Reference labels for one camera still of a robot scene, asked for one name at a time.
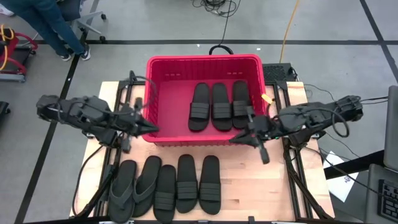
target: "black flip-flop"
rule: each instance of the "black flip-flop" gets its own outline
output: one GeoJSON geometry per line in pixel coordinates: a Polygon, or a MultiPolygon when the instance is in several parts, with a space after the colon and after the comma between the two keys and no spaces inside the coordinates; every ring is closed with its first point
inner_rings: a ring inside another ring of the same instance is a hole
{"type": "Polygon", "coordinates": [[[199,83],[195,87],[188,127],[191,131],[202,131],[209,123],[210,90],[206,83],[199,83]]]}
{"type": "Polygon", "coordinates": [[[140,217],[148,212],[154,203],[155,188],[162,160],[157,156],[149,156],[145,161],[141,175],[136,181],[132,197],[136,202],[133,217],[140,217]]]}
{"type": "Polygon", "coordinates": [[[233,124],[237,129],[243,129],[249,122],[248,106],[251,106],[248,84],[236,81],[233,85],[233,124]]]}
{"type": "Polygon", "coordinates": [[[199,204],[210,215],[216,215],[221,209],[220,162],[215,156],[206,156],[203,161],[199,204]]]}
{"type": "Polygon", "coordinates": [[[175,212],[175,168],[160,168],[155,190],[154,215],[161,223],[170,223],[175,212]]]}
{"type": "Polygon", "coordinates": [[[176,209],[180,213],[192,210],[198,202],[198,181],[195,161],[191,155],[182,155],[178,159],[177,170],[177,202],[176,209]]]}
{"type": "Polygon", "coordinates": [[[229,131],[232,128],[231,103],[228,99],[228,92],[222,83],[213,85],[211,121],[213,126],[219,131],[229,131]]]}
{"type": "Polygon", "coordinates": [[[113,180],[109,191],[108,214],[116,223],[126,223],[134,211],[135,202],[132,198],[137,164],[132,160],[123,161],[118,176],[113,180]]]}

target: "wooden table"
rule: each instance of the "wooden table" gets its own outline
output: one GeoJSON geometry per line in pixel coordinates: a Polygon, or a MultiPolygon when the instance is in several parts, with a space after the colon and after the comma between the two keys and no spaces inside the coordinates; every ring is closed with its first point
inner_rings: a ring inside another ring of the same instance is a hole
{"type": "MultiPolygon", "coordinates": [[[[103,82],[99,97],[114,108],[118,82],[103,82]]],[[[144,86],[134,86],[131,102],[136,97],[144,97],[144,86]]],[[[273,89],[267,86],[267,94],[273,98],[273,89]]],[[[288,83],[291,105],[307,102],[303,83],[288,83]]],[[[276,114],[275,104],[271,106],[271,116],[276,114]]],[[[95,139],[88,140],[84,161],[98,148],[95,139]]],[[[254,216],[256,221],[290,221],[294,220],[290,196],[288,175],[282,157],[282,141],[271,140],[265,143],[270,163],[263,165],[259,150],[249,146],[208,146],[208,147],[157,147],[146,142],[142,137],[131,141],[130,154],[122,154],[122,161],[132,159],[137,162],[137,177],[140,175],[145,160],[151,156],[159,156],[163,164],[177,167],[178,158],[182,154],[191,154],[195,159],[197,177],[200,178],[203,159],[207,155],[215,155],[220,159],[221,174],[221,211],[217,215],[206,214],[197,204],[191,212],[180,214],[175,212],[174,220],[212,220],[212,221],[245,221],[254,216]]],[[[318,150],[316,140],[311,140],[308,147],[318,150]]],[[[86,165],[81,175],[75,208],[79,212],[91,199],[98,188],[105,150],[95,155],[86,165]]],[[[328,186],[321,158],[317,153],[301,150],[303,167],[309,191],[323,209],[334,217],[328,186]]],[[[302,194],[296,187],[300,203],[300,213],[305,217],[302,194]]],[[[155,220],[152,209],[137,220],[155,220]]]]}

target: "person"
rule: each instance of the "person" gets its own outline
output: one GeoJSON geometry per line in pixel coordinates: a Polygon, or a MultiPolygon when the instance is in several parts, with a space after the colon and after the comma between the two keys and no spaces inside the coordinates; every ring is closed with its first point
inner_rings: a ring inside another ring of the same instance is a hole
{"type": "Polygon", "coordinates": [[[70,60],[73,53],[83,60],[90,59],[90,47],[80,43],[63,19],[56,0],[0,0],[0,4],[28,22],[63,61],[70,60]],[[58,35],[70,49],[64,46],[58,35]]]}

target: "plastic basket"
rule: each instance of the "plastic basket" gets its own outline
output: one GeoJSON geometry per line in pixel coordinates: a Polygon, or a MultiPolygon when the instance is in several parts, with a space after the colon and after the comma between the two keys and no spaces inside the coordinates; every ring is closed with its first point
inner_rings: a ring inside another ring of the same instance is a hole
{"type": "Polygon", "coordinates": [[[144,117],[159,127],[157,133],[143,138],[158,146],[207,146],[227,145],[240,130],[221,132],[209,122],[207,128],[194,133],[188,128],[190,103],[195,86],[205,82],[210,89],[222,82],[232,102],[232,86],[237,80],[248,84],[256,114],[265,114],[267,103],[261,98],[265,93],[261,59],[257,55],[204,55],[204,56],[156,56],[147,64],[144,117]]]}

